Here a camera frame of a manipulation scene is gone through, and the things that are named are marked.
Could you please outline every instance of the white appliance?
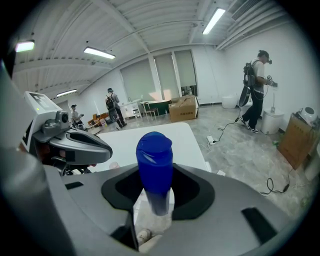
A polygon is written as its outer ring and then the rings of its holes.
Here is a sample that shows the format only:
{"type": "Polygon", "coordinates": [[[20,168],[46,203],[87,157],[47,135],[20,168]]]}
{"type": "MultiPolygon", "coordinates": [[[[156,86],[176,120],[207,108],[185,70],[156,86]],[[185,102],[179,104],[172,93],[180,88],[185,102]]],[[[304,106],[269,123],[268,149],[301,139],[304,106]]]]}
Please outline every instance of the white appliance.
{"type": "Polygon", "coordinates": [[[278,132],[284,113],[275,109],[274,113],[271,110],[264,110],[262,117],[261,132],[266,135],[275,134],[278,132]]]}
{"type": "Polygon", "coordinates": [[[298,111],[301,118],[310,126],[313,126],[313,122],[318,118],[318,113],[312,107],[301,108],[298,111]]]}

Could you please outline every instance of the blue bottle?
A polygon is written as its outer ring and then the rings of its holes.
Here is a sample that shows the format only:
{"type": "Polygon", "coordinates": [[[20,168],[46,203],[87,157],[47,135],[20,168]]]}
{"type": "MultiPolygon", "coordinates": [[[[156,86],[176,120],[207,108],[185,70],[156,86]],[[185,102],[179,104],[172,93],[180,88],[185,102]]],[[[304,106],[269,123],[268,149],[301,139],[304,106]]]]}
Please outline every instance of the blue bottle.
{"type": "Polygon", "coordinates": [[[173,176],[172,141],[162,133],[145,134],[136,147],[140,178],[154,214],[163,216],[169,210],[173,176]]]}

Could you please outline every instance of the brown cardboard box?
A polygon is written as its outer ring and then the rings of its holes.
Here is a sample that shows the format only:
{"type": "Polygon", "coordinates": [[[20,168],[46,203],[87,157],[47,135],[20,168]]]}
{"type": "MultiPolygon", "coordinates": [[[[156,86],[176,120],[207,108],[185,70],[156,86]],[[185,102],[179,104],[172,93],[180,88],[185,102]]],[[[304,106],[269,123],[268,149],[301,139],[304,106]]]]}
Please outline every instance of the brown cardboard box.
{"type": "Polygon", "coordinates": [[[171,122],[195,119],[198,113],[198,101],[194,95],[171,99],[169,113],[171,122]]]}
{"type": "Polygon", "coordinates": [[[296,170],[306,159],[318,134],[292,114],[278,150],[296,170]]]}

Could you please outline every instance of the ceiling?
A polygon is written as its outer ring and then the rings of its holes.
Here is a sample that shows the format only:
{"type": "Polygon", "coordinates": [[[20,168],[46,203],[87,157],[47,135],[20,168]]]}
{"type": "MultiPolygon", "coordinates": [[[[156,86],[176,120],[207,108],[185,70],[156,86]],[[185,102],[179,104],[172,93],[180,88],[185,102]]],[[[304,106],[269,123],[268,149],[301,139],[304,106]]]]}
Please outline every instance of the ceiling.
{"type": "Polygon", "coordinates": [[[80,93],[113,68],[158,49],[192,44],[223,49],[258,30],[259,20],[249,23],[261,15],[266,28],[287,20],[267,0],[45,0],[17,32],[19,40],[33,39],[35,46],[16,54],[12,78],[21,92],[51,99],[69,89],[80,93]],[[202,35],[217,8],[226,13],[202,35]],[[84,53],[86,47],[116,58],[84,53]]]}

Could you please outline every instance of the window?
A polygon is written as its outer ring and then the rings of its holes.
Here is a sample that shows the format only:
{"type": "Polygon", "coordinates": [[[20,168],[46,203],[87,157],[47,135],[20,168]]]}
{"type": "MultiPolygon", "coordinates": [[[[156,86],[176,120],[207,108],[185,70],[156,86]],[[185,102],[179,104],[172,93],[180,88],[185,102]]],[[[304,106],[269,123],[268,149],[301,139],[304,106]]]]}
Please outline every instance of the window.
{"type": "Polygon", "coordinates": [[[154,101],[157,93],[152,78],[149,60],[142,60],[120,70],[126,94],[130,101],[142,99],[154,101]]]}
{"type": "Polygon", "coordinates": [[[162,98],[171,100],[179,97],[177,79],[172,55],[164,54],[154,58],[158,78],[161,86],[162,98]]]}
{"type": "Polygon", "coordinates": [[[182,96],[188,94],[198,96],[195,67],[191,51],[176,51],[174,54],[180,78],[182,96]]]}

